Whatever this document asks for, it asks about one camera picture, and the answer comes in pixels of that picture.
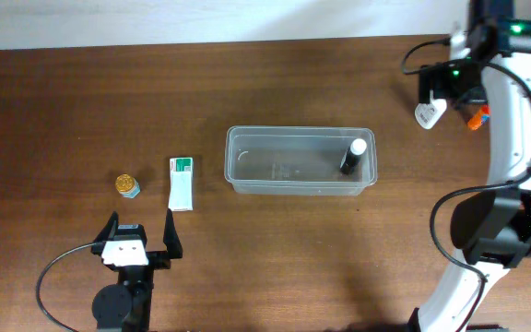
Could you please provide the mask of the black bottle white cap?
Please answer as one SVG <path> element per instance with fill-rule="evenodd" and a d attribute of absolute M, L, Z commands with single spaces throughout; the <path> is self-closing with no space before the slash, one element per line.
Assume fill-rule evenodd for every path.
<path fill-rule="evenodd" d="M 340 171 L 342 174 L 351 175 L 356 171 L 367 147 L 367 142 L 362 138 L 357 138 L 350 143 L 341 161 Z"/>

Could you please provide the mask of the orange tablet tube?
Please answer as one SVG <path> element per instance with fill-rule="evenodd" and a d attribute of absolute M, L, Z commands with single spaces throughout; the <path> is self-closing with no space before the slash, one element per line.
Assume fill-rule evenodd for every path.
<path fill-rule="evenodd" d="M 478 111 L 467 121 L 467 127 L 476 131 L 483 126 L 490 119 L 490 107 L 489 105 L 482 105 L 478 108 Z"/>

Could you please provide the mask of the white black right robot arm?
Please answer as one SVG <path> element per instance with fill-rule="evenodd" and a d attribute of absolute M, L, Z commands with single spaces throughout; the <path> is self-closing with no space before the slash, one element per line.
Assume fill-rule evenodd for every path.
<path fill-rule="evenodd" d="M 472 1 L 465 28 L 441 39 L 447 61 L 415 70 L 417 122 L 432 128 L 447 105 L 490 111 L 490 166 L 482 186 L 452 192 L 454 250 L 436 290 L 410 316 L 411 331 L 465 331 L 489 290 L 531 257 L 531 20 L 511 1 Z"/>

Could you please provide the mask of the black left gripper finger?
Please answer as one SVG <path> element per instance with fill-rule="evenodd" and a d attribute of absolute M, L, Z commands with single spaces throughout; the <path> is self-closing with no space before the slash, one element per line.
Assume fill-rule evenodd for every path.
<path fill-rule="evenodd" d="M 95 237 L 94 243 L 104 243 L 108 240 L 110 240 L 115 231 L 117 230 L 119 225 L 119 215 L 116 211 L 114 211 L 106 225 L 101 229 L 100 233 Z"/>
<path fill-rule="evenodd" d="M 167 209 L 163 233 L 163 243 L 166 246 L 169 259 L 183 258 L 183 247 L 175 229 L 173 213 L 170 208 Z"/>

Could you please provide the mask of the white tube bottle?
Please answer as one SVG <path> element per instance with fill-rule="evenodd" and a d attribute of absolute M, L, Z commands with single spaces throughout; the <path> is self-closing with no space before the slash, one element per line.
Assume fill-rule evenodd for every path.
<path fill-rule="evenodd" d="M 426 130 L 432 129 L 447 109 L 446 99 L 435 99 L 431 90 L 427 103 L 419 103 L 414 111 L 418 124 Z"/>

